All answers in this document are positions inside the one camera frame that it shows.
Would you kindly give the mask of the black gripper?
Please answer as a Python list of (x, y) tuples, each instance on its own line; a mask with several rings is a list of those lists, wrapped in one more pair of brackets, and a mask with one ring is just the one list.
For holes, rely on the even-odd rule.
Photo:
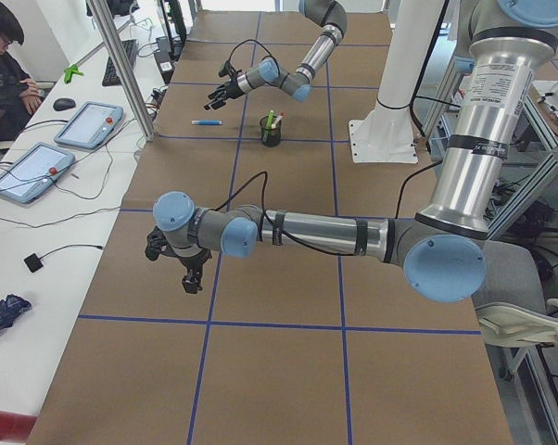
[(208, 95), (209, 102), (204, 106), (205, 110), (216, 110), (226, 105), (226, 100), (236, 99), (247, 93), (247, 76), (238, 73), (229, 78), (228, 81), (219, 85), (214, 92)]
[(185, 293), (196, 294), (196, 292), (202, 290), (201, 280), (204, 264), (212, 258), (209, 249), (196, 247), (181, 249), (180, 252), (177, 252), (171, 246), (167, 246), (161, 251), (161, 254), (177, 259), (185, 268), (182, 279)]

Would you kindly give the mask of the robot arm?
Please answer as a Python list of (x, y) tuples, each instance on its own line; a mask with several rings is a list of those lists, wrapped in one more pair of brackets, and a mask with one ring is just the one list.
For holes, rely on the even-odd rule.
[(155, 203), (146, 256), (177, 259), (185, 291), (201, 288), (213, 252), (245, 258), (255, 244), (294, 243), (330, 255), (371, 256), (401, 267), (428, 299), (496, 301), (541, 291), (525, 249), (490, 241), (484, 214), (536, 70), (558, 45), (558, 1), (469, 1), (459, 48), (474, 62), (429, 204), (410, 221), (344, 219), (263, 206), (201, 208), (179, 191)]
[(295, 100), (304, 101), (311, 91), (311, 83), (347, 31), (347, 13), (337, 1), (301, 1), (301, 15), (322, 28), (322, 33), (293, 72), (285, 70), (276, 57), (268, 55), (246, 71), (237, 70), (227, 59), (219, 75), (229, 80), (208, 95), (205, 109), (223, 107), (229, 99), (237, 99), (266, 84), (282, 90)]

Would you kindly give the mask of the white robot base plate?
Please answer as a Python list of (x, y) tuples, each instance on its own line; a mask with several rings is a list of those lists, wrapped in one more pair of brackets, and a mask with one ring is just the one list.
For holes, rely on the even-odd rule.
[(416, 164), (416, 144), (411, 121), (349, 121), (349, 141), (354, 163)]

